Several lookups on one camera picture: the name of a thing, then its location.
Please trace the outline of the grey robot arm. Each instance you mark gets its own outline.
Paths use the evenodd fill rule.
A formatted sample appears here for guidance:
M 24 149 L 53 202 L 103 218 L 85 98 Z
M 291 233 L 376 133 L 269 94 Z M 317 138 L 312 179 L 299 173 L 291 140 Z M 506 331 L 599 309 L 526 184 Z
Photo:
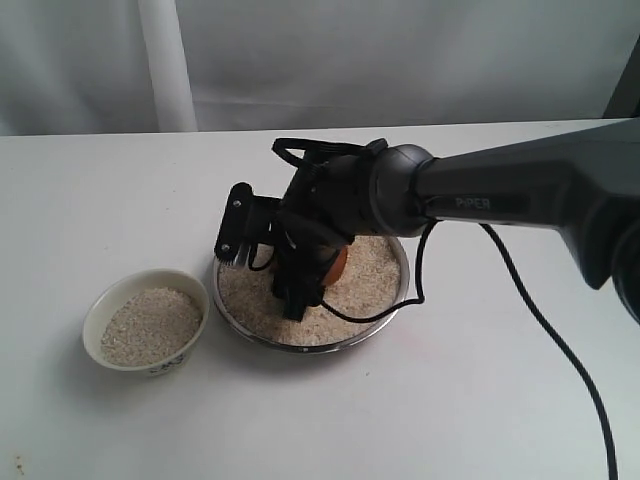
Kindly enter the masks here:
M 307 244 L 415 237 L 436 220 L 557 231 L 586 282 L 639 313 L 639 123 L 436 157 L 425 149 L 279 138 L 295 176 L 280 221 Z

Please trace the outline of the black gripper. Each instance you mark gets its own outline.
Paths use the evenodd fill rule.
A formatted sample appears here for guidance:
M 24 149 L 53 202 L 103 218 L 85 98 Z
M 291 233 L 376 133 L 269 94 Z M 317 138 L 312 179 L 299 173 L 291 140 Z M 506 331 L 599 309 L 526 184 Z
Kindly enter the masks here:
M 291 149 L 274 153 L 296 169 L 279 202 L 276 222 L 293 244 L 275 248 L 271 292 L 282 301 L 282 317 L 301 321 L 320 305 L 333 250 L 357 236 L 383 236 L 374 212 L 374 173 L 381 149 Z

